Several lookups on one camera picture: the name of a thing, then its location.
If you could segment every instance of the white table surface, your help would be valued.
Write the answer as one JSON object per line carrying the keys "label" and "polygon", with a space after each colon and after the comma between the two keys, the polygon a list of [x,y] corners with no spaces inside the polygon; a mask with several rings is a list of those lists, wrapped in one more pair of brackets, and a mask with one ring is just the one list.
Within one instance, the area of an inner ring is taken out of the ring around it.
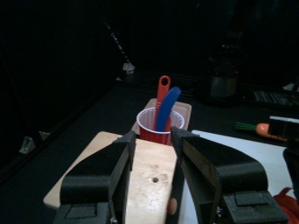
{"label": "white table surface", "polygon": [[[266,190],[272,196],[278,194],[284,187],[292,186],[292,181],[285,167],[285,161],[282,158],[282,151],[285,149],[284,147],[272,144],[257,143],[229,136],[216,135],[198,130],[193,130],[192,133],[194,135],[200,135],[200,137],[209,139],[216,143],[225,144],[256,159],[256,161],[265,168],[265,175],[268,180]],[[289,191],[288,195],[294,197],[292,191]],[[189,188],[184,181],[178,224],[185,223],[197,223],[197,218],[192,204]]]}

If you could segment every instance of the blue spoon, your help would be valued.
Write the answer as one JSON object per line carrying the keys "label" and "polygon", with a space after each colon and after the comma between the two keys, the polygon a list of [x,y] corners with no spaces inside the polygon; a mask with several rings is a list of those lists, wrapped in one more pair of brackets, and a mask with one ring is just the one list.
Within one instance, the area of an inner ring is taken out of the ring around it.
{"label": "blue spoon", "polygon": [[169,114],[172,112],[173,104],[181,94],[181,90],[177,87],[172,87],[165,97],[162,98],[162,102],[158,108],[157,117],[156,117],[156,126],[154,130],[164,132],[166,120]]}

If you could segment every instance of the red cup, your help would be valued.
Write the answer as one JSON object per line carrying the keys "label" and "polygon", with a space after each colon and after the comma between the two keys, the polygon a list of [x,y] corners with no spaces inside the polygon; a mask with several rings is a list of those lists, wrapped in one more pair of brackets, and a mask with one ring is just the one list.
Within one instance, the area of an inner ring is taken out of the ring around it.
{"label": "red cup", "polygon": [[[180,129],[184,125],[182,116],[177,112],[172,111],[170,120],[172,120],[170,126],[174,126]],[[140,139],[158,144],[172,145],[170,131],[165,132],[154,131],[153,121],[154,121],[154,108],[146,108],[136,116]]]}

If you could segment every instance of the wooden board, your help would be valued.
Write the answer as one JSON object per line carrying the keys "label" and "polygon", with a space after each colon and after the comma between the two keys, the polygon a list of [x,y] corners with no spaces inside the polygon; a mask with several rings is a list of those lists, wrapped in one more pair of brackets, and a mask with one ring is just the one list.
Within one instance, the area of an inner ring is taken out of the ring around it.
{"label": "wooden board", "polygon": [[[67,171],[78,161],[108,146],[117,137],[120,136],[116,134],[98,132]],[[125,223],[164,223],[166,203],[172,190],[174,161],[173,147],[136,139]],[[59,206],[59,189],[63,175],[42,199],[43,204],[50,208]]]}

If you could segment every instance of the dark wall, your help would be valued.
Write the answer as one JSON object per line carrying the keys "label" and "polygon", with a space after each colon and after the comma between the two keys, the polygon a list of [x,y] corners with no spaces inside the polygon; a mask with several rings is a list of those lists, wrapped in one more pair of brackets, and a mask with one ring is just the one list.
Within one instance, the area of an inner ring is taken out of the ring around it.
{"label": "dark wall", "polygon": [[134,66],[202,76],[209,55],[225,44],[237,2],[254,3],[241,27],[238,45],[246,60],[238,68],[240,79],[268,86],[288,83],[299,73],[296,0],[125,1],[129,10],[122,13],[130,23],[126,32]]}
{"label": "dark wall", "polygon": [[102,4],[0,4],[0,158],[7,160],[25,136],[53,133],[102,95],[124,59],[99,15]]}

